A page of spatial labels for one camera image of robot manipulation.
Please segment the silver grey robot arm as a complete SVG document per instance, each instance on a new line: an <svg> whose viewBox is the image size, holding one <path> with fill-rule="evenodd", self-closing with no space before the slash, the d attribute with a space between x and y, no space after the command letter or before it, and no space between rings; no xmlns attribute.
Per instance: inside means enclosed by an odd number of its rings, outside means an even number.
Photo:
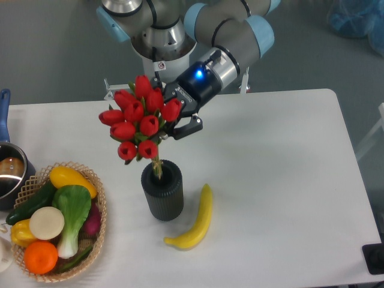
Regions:
<svg viewBox="0 0 384 288"><path fill-rule="evenodd" d="M265 16L278 1L220 1L193 4L181 14L180 1L103 1L97 17L118 42L130 41L145 73L164 100L181 102L180 118L154 136L181 139L203 127L199 110L236 79L248 91L248 70L274 44Z"/></svg>

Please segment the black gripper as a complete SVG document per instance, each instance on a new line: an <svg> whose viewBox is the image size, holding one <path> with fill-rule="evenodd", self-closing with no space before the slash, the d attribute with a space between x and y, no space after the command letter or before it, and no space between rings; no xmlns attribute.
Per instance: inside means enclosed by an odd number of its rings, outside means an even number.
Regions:
<svg viewBox="0 0 384 288"><path fill-rule="evenodd" d="M211 61L197 61L168 84L159 77L151 79L152 88L161 89L165 103L174 98L183 102L179 114L181 118L191 116L189 123L168 131L167 135L175 140L203 129L203 121L197 112L221 91L221 82L213 72L211 63Z"/></svg>

